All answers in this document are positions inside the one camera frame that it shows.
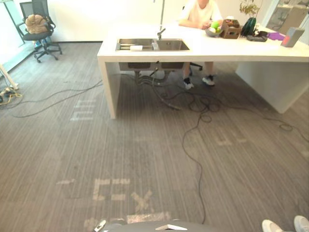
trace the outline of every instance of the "person's leg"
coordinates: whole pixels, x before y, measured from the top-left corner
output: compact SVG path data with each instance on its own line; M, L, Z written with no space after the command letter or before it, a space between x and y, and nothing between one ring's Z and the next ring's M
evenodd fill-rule
M270 220L264 220L262 222L263 232L283 232L283 230L274 222Z
M202 81L208 85L208 86L214 86L214 68L213 68L213 62L205 62L205 67L207 70L207 74L205 77L202 78Z
M183 65L183 83L186 89L191 89L194 85L191 83L190 78L190 63L185 62Z
M294 227L296 232L309 232L309 221L303 216L294 218Z

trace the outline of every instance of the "stainless steel sink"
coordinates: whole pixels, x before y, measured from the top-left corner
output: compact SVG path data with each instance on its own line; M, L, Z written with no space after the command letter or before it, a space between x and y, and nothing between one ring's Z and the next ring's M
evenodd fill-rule
M188 46L182 39L119 39L116 51L130 51L133 45L142 45L143 51L188 51ZM183 62L120 62L122 71L143 71L143 70L176 70L183 68Z
M152 51L154 48L152 43L153 39L119 39L116 50L130 50L133 45L142 45L143 51Z
M130 50L133 45L142 45L142 51L186 51L188 46L182 39L119 39L116 51Z
M185 51L188 46L181 39L161 39L157 40L159 51Z

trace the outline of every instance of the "white sneaker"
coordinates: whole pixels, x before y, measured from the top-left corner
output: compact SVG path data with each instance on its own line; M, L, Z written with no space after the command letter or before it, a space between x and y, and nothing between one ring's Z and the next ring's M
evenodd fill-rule
M296 216L294 218L294 227L296 232L309 232L309 221L303 216Z
M274 222L270 220L264 220L262 222L263 232L283 232L283 230Z
M194 85L190 81L190 78L188 78L188 77L183 80L183 84L184 84L185 89L187 89L187 90L194 87Z
M213 76L203 77L202 82L204 82L208 86L214 86Z

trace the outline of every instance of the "glass door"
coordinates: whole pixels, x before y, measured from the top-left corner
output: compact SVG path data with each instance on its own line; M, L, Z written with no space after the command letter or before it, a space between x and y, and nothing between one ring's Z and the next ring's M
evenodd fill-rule
M267 28L286 34L290 27L300 27L309 12L309 0L280 0Z
M14 1L0 0L0 63L7 71L33 51L33 43L23 41L16 29L21 22L23 20Z

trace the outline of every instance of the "black sneaker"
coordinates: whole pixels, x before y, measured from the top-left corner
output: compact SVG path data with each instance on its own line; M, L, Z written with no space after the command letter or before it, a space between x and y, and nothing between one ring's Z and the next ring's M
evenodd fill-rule
M189 89L191 89L191 88L194 87L194 85L191 83L189 77L185 78L185 79L183 80L183 83L184 83L185 89L187 89L187 90L189 90Z
M214 86L213 75L203 77L202 82L208 86Z

